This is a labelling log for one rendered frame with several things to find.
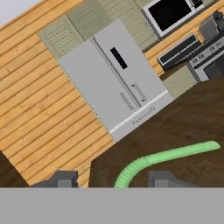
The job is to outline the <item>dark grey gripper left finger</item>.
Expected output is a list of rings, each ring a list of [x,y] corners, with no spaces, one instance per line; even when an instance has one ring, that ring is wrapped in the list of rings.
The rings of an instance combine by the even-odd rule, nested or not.
[[[77,171],[56,171],[49,179],[40,181],[32,187],[77,187]]]

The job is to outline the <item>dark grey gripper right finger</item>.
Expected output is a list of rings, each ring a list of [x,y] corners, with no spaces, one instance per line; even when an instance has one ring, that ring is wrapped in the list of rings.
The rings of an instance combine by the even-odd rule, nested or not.
[[[150,171],[148,187],[196,187],[196,185],[177,179],[170,171]]]

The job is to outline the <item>green bendy straw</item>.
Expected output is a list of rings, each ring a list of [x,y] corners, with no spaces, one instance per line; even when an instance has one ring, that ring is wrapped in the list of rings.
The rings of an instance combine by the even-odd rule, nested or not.
[[[143,169],[152,165],[172,161],[178,158],[185,158],[191,155],[206,153],[209,151],[217,151],[221,146],[215,141],[206,141],[203,143],[195,143],[188,146],[178,147],[176,149],[165,150],[155,154],[139,157],[125,166],[118,175],[114,188],[127,188],[132,179]]]

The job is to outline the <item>olive green base cupboard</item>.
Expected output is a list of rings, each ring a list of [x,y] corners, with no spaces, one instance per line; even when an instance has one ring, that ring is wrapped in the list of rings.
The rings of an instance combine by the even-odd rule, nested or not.
[[[177,66],[164,73],[161,80],[173,99],[180,97],[197,83],[187,64]]]

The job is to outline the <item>silver fridge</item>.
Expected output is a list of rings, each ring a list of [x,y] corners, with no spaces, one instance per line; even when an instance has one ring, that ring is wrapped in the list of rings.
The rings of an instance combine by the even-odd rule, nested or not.
[[[59,64],[116,142],[172,102],[119,19],[61,57]]]

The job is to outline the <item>black toaster oven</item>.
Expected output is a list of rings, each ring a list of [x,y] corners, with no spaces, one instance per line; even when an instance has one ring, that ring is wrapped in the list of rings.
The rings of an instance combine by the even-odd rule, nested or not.
[[[193,50],[201,46],[198,38],[191,33],[186,38],[179,41],[175,46],[161,54],[157,61],[165,70],[173,68],[180,61],[184,60]]]

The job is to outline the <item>silver stove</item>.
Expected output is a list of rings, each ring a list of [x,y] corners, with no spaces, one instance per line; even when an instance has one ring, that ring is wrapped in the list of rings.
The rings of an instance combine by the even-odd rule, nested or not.
[[[198,82],[224,77],[224,31],[196,50],[188,64]]]

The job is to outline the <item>white microwave oven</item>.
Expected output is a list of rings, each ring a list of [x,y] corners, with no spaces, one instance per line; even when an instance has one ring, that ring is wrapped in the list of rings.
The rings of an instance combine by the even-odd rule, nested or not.
[[[157,34],[163,37],[204,7],[202,0],[153,0],[142,10]]]

